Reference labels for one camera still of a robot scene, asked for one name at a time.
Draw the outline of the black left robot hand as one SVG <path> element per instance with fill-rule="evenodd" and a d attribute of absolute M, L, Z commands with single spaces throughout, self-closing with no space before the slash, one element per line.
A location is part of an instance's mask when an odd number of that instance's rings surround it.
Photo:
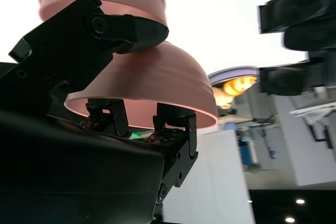
<path fill-rule="evenodd" d="M 297 96 L 335 87 L 335 0 L 270 0 L 259 7 L 259 32 L 282 33 L 283 46 L 307 53 L 298 63 L 259 68 L 262 93 Z"/>

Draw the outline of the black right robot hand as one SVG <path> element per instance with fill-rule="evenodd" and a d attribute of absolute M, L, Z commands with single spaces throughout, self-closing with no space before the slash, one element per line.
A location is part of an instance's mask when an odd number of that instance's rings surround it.
<path fill-rule="evenodd" d="M 168 28 L 75 0 L 23 36 L 1 63 L 1 223 L 157 223 L 194 165 L 196 114 L 158 103 L 154 132 L 133 140 L 124 101 L 89 99 L 80 122 L 52 116 L 115 53 L 149 49 Z"/>

